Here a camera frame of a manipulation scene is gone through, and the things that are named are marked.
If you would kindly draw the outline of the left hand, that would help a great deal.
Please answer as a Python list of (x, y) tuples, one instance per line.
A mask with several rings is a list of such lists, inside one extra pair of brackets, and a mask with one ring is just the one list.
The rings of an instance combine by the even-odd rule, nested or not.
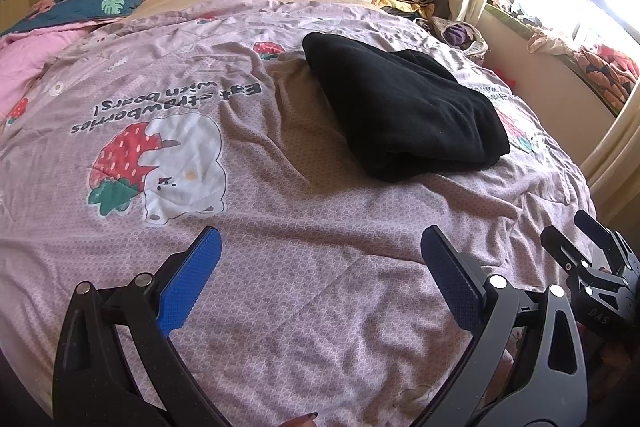
[(281, 424), (279, 427), (317, 427), (316, 419), (318, 418), (317, 412), (307, 413), (302, 416), (289, 419)]

